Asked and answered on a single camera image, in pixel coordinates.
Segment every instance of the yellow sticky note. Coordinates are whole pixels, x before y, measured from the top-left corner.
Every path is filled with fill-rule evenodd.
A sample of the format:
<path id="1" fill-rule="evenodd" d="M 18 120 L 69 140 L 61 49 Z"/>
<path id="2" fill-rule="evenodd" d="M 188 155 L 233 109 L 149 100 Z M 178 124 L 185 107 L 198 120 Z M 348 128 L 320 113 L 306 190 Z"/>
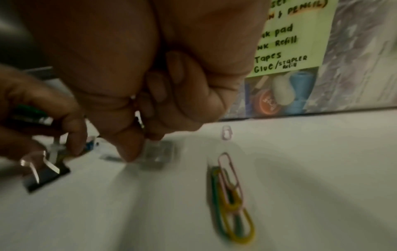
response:
<path id="1" fill-rule="evenodd" d="M 248 77 L 321 66 L 338 0 L 272 0 Z"/>

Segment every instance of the white table surface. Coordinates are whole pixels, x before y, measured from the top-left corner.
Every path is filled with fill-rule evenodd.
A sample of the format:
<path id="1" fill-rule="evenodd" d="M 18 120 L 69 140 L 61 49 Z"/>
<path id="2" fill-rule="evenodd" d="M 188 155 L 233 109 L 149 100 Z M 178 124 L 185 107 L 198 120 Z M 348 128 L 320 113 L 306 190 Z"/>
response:
<path id="1" fill-rule="evenodd" d="M 225 124 L 229 142 L 220 140 Z M 395 110 L 214 123 L 167 139 L 178 152 L 161 169 L 91 152 L 32 195 L 19 177 L 3 175 L 0 250 L 397 249 Z M 256 224 L 251 246 L 225 244 L 211 222 L 207 160 L 224 150 Z"/>

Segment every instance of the sticky note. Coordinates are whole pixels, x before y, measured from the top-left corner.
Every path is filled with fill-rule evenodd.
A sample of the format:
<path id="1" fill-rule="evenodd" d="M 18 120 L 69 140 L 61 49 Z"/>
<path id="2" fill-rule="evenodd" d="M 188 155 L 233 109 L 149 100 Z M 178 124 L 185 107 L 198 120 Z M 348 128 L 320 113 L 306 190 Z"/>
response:
<path id="1" fill-rule="evenodd" d="M 322 64 L 338 0 L 272 0 L 248 77 Z"/>

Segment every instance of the small clear paper clip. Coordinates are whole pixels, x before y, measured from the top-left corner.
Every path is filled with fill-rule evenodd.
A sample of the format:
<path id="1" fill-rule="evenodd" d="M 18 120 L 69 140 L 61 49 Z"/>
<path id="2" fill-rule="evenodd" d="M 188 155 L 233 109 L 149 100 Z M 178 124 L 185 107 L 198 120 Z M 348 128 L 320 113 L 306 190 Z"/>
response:
<path id="1" fill-rule="evenodd" d="M 230 126 L 226 125 L 226 126 L 222 127 L 222 136 L 221 136 L 221 138 L 223 140 L 232 139 L 232 135 L 233 135 L 233 132 L 232 132 L 232 128 Z"/>
<path id="2" fill-rule="evenodd" d="M 32 152 L 32 153 L 28 153 L 25 156 L 23 156 L 19 162 L 21 166 L 29 167 L 32 170 L 34 178 L 36 179 L 37 183 L 40 183 L 37 169 L 43 164 L 46 165 L 48 168 L 50 168 L 55 173 L 57 173 L 57 174 L 60 173 L 60 169 L 58 167 L 56 167 L 53 163 L 48 161 L 46 159 L 46 156 L 47 156 L 46 151 Z"/>

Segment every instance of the pink paper clip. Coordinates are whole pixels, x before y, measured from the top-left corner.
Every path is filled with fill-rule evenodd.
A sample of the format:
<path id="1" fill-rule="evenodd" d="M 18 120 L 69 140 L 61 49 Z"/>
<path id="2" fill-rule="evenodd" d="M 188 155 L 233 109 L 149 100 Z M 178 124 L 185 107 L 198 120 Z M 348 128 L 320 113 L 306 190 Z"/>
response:
<path id="1" fill-rule="evenodd" d="M 232 185 L 229 181 L 229 179 L 227 178 L 226 174 L 225 174 L 225 169 L 222 167 L 222 164 L 220 162 L 220 159 L 226 156 L 228 158 L 229 161 L 229 166 L 232 169 L 233 175 L 236 179 L 236 184 Z M 239 178 L 237 177 L 237 173 L 236 170 L 234 169 L 233 163 L 232 163 L 232 159 L 230 157 L 230 155 L 228 153 L 222 153 L 219 158 L 218 158 L 218 164 L 220 167 L 220 174 L 219 174 L 219 181 L 220 181 L 220 186 L 222 188 L 222 193 L 223 193 L 223 197 L 225 198 L 225 209 L 227 211 L 230 211 L 232 213 L 239 213 L 243 208 L 244 208 L 244 195 L 243 195 L 243 190 L 241 188 L 240 185 L 240 181 Z M 227 191 L 226 189 L 229 189 L 231 191 L 238 189 L 239 193 L 240 193 L 240 203 L 236 203 L 236 204 L 231 204 L 230 200 L 227 196 Z"/>
<path id="2" fill-rule="evenodd" d="M 222 127 L 222 139 L 223 140 L 230 140 L 232 139 L 232 128 L 228 125 Z"/>

